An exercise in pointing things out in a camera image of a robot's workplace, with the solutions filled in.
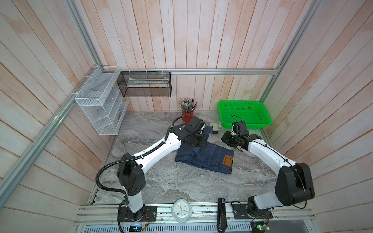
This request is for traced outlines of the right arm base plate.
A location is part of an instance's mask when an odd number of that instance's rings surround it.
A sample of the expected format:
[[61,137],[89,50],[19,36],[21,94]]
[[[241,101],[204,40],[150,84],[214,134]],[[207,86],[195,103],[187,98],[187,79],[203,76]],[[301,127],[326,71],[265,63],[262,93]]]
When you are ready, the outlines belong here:
[[[247,204],[241,204],[239,202],[232,202],[231,207],[235,219],[254,219],[258,216],[258,213],[250,215],[248,212]],[[272,219],[274,216],[270,210],[257,217],[257,219]]]

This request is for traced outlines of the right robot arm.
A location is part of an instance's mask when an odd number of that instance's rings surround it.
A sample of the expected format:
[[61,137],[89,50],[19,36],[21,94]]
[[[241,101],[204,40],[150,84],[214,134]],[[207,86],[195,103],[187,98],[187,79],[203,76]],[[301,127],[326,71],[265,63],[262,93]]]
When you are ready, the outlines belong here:
[[294,206],[315,197],[310,167],[281,155],[261,137],[249,134],[244,121],[232,123],[232,132],[225,132],[222,141],[228,146],[246,150],[267,164],[277,175],[273,190],[248,198],[247,211],[257,217],[274,207]]

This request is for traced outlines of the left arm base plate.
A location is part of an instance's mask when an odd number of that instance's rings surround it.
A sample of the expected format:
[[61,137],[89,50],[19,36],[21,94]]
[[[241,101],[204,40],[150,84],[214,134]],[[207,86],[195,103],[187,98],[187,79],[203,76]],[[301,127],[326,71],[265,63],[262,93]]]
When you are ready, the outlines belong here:
[[122,206],[117,214],[118,222],[156,221],[157,206],[143,206],[139,211],[133,213],[129,207]]

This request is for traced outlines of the dark blue denim trousers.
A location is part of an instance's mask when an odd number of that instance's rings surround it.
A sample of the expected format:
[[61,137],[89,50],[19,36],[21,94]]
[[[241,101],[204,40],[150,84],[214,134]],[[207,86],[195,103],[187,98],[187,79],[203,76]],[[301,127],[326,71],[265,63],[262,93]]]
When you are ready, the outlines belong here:
[[226,175],[232,173],[233,159],[233,150],[209,142],[201,148],[182,144],[175,157],[176,162]]

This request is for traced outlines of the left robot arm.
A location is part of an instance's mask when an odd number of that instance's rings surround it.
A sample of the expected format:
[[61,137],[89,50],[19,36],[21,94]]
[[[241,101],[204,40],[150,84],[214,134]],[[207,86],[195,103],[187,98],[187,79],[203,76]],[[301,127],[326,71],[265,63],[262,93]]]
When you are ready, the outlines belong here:
[[[126,207],[131,221],[136,222],[143,218],[145,219],[145,225],[142,226],[142,229],[145,229],[150,224],[142,199],[142,190],[146,185],[145,174],[147,171],[159,160],[179,149],[183,144],[194,148],[205,147],[207,135],[203,134],[203,130],[206,127],[205,122],[196,116],[179,116],[173,120],[171,126],[167,128],[165,136],[157,143],[135,155],[126,153],[119,161],[109,163],[98,171],[95,178],[98,188],[123,195],[123,201],[120,202],[117,212],[117,224],[121,233],[124,232],[120,222],[123,207]],[[100,181],[102,173],[115,165],[119,165],[117,178],[121,188],[110,188],[104,186]]]

